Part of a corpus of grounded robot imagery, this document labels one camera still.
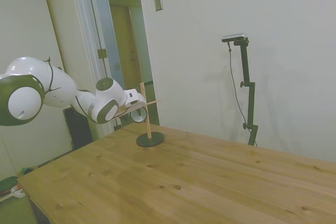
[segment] wooden dowel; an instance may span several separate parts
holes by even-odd
[[[157,102],[161,102],[162,100],[155,100],[155,101],[152,101],[152,102],[149,102],[149,103],[147,103],[147,106],[148,105],[151,105],[151,104],[154,104],[154,103],[157,103]]]
[[[146,91],[145,91],[145,85],[144,85],[143,82],[140,83],[140,88],[141,88],[141,94],[143,95],[143,97],[146,100]],[[151,125],[150,125],[150,122],[149,122],[149,112],[148,112],[147,104],[146,104],[145,108],[147,110],[147,120],[146,120],[147,136],[148,136],[148,139],[151,139],[152,138],[152,131],[151,131]]]

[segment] white wall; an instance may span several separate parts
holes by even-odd
[[[153,77],[152,77],[151,63],[149,60],[142,8],[130,6],[130,14],[132,18],[134,40],[138,51],[142,81],[149,82],[153,80]]]
[[[66,73],[76,81],[78,89],[95,93],[93,66],[80,25],[80,16],[83,14],[77,9],[75,0],[47,0],[47,2]],[[91,121],[89,124],[95,140],[104,136],[102,125]]]
[[[247,143],[221,42],[245,32],[259,146],[336,161],[334,0],[163,0],[160,12],[146,4],[164,126]],[[238,86],[237,47],[233,68]],[[237,89],[247,115],[248,89]]]

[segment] floor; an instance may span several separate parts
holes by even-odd
[[[37,224],[28,197],[12,197],[0,203],[0,220],[3,224]]]

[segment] black cable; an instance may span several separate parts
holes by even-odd
[[[103,60],[103,64],[104,64],[105,74],[106,74],[106,77],[107,77],[107,71],[106,71],[105,59],[102,59],[102,60]]]
[[[127,108],[127,109],[125,110],[124,113],[122,113],[122,114],[120,114],[120,115],[117,115],[117,116],[114,116],[112,119],[115,119],[115,118],[118,118],[118,117],[120,117],[120,116],[122,116],[122,115],[125,115],[126,112],[128,111],[128,109],[129,109],[129,108]]]
[[[240,104],[239,104],[238,96],[237,96],[237,90],[236,90],[236,83],[235,83],[235,79],[234,79],[234,77],[233,77],[233,73],[232,73],[232,56],[231,56],[231,51],[232,51],[232,49],[231,49],[231,47],[230,47],[230,42],[228,42],[227,45],[229,46],[229,53],[230,53],[230,72],[231,72],[231,77],[232,77],[232,82],[233,82],[233,88],[234,88],[234,90],[235,90],[235,97],[236,97],[236,101],[237,101],[237,104],[238,104],[239,111],[240,111],[240,113],[242,114],[242,116],[243,116],[243,118],[244,118],[245,125],[247,125],[245,116],[244,116],[244,114],[243,114],[243,112],[242,112],[242,110],[241,110],[241,108],[240,108]]]
[[[49,89],[47,90],[47,92],[44,93],[44,94],[47,94],[48,92],[52,92],[52,91],[58,90],[60,88],[51,89],[52,81],[54,80],[54,70],[53,70],[53,67],[50,64],[50,62],[51,62],[50,57],[49,57],[49,59],[44,60],[44,62],[48,62],[49,66],[51,68],[51,81],[50,81]]]
[[[82,106],[80,105],[80,103],[79,103],[79,101],[78,101],[78,97],[77,97],[77,96],[76,96],[76,100],[77,100],[77,103],[78,103],[80,109],[81,109],[82,112],[86,115],[86,117],[87,117],[88,119],[90,119],[92,122],[94,122],[95,124],[98,124],[98,123],[96,123],[91,117],[89,117],[89,115],[84,111],[84,109],[82,108]]]

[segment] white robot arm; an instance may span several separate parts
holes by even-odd
[[[0,94],[0,125],[4,126],[32,121],[43,104],[61,108],[71,105],[99,124],[146,105],[136,89],[123,90],[111,78],[97,82],[96,94],[77,90],[75,81],[51,65],[50,59],[41,61],[31,57],[14,60],[5,74],[0,74]]]

